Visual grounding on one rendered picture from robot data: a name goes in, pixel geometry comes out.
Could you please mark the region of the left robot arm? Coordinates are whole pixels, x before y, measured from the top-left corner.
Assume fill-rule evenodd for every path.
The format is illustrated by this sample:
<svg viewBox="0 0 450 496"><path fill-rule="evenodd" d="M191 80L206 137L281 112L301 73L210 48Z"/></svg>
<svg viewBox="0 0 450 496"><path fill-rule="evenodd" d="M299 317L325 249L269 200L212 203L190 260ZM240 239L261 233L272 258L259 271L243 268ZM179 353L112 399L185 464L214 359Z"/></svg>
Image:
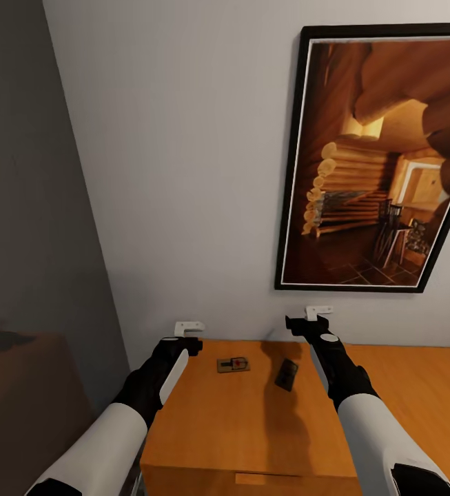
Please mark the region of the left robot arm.
<svg viewBox="0 0 450 496"><path fill-rule="evenodd" d="M123 390L83 436L33 483L25 496L119 496L154 417L187 366L203 350L199 321L176 321L152 357L131 372Z"/></svg>

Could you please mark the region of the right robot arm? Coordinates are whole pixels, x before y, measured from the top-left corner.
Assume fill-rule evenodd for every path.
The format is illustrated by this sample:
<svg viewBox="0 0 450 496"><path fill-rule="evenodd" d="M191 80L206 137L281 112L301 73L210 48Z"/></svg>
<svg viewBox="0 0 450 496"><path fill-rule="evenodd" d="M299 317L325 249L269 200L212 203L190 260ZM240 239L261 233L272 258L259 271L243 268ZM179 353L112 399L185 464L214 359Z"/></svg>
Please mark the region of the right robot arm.
<svg viewBox="0 0 450 496"><path fill-rule="evenodd" d="M328 331L329 306L306 306L305 319L285 317L304 336L325 392L334 399L363 496L450 496L450 481L411 439L355 366L340 338Z"/></svg>

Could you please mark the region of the mousetrap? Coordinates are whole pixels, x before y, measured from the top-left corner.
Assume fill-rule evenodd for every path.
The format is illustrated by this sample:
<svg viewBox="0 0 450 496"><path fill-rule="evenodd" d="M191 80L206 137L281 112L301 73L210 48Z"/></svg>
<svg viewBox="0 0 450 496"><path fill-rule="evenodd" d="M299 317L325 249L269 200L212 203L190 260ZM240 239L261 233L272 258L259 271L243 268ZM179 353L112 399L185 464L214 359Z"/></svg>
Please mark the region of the mousetrap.
<svg viewBox="0 0 450 496"><path fill-rule="evenodd" d="M275 381L275 385L291 392L299 367L299 364L285 359L277 380Z"/></svg>
<svg viewBox="0 0 450 496"><path fill-rule="evenodd" d="M217 361L218 374L250 371L247 358L220 359Z"/></svg>

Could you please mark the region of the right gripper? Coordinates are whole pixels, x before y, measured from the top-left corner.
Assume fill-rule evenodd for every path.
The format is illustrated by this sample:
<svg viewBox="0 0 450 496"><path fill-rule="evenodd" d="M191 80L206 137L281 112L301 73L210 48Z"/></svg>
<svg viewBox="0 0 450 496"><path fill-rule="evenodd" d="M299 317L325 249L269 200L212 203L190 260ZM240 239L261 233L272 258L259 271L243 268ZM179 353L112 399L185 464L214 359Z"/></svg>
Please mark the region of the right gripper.
<svg viewBox="0 0 450 496"><path fill-rule="evenodd" d="M304 336L307 338L308 331L314 327L320 327L324 330L328 330L328 320L326 318L318 317L317 320L313 322L308 322L302 318L292 318L289 319L288 316L285 317L286 327L292 330L294 336Z"/></svg>

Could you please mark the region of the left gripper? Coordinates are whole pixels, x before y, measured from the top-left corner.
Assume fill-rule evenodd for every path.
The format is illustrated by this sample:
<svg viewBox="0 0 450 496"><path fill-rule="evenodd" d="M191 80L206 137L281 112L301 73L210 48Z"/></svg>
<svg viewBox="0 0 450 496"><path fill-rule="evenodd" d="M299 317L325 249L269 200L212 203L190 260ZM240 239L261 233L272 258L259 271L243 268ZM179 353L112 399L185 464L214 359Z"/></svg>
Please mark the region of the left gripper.
<svg viewBox="0 0 450 496"><path fill-rule="evenodd" d="M180 337L181 341L187 347L189 357L195 356L199 351L203 350L203 340L197 338Z"/></svg>

